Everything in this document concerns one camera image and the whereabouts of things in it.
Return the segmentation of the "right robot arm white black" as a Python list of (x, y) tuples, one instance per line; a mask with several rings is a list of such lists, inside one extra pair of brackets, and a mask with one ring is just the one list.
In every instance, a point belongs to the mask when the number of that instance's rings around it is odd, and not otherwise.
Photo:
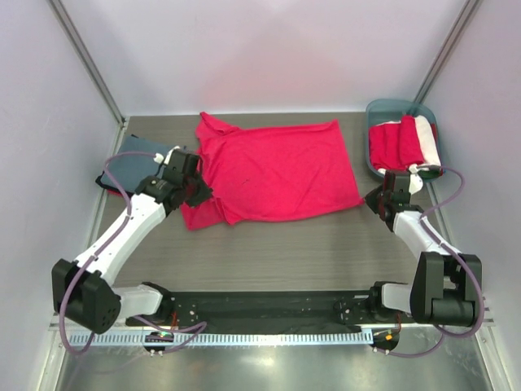
[(475, 332), (484, 320), (481, 260), (449, 244), (427, 212), (411, 203), (411, 177), (407, 171), (389, 170), (383, 183), (365, 197), (371, 211), (417, 260), (412, 283), (377, 282), (371, 288), (375, 297), (366, 303), (368, 315), (385, 322), (399, 311), (416, 323)]

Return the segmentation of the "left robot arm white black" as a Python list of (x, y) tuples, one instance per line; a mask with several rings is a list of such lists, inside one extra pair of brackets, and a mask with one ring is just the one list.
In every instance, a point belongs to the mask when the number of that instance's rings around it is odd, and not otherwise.
[(151, 231), (182, 205), (196, 207), (209, 200), (212, 189), (194, 152), (175, 147), (152, 158), (162, 170), (142, 179), (132, 195), (124, 195), (121, 215), (74, 260), (60, 259), (53, 266), (53, 304), (60, 326), (71, 320), (103, 334), (118, 319), (138, 317), (163, 325), (172, 318), (173, 296), (166, 288), (150, 282), (133, 288), (113, 284)]

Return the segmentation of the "pink-red t shirt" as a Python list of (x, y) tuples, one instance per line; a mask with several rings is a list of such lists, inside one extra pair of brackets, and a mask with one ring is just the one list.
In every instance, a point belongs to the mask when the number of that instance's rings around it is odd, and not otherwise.
[(190, 231), (301, 220), (363, 202), (337, 120), (242, 129), (202, 112), (195, 135), (212, 197), (182, 206)]

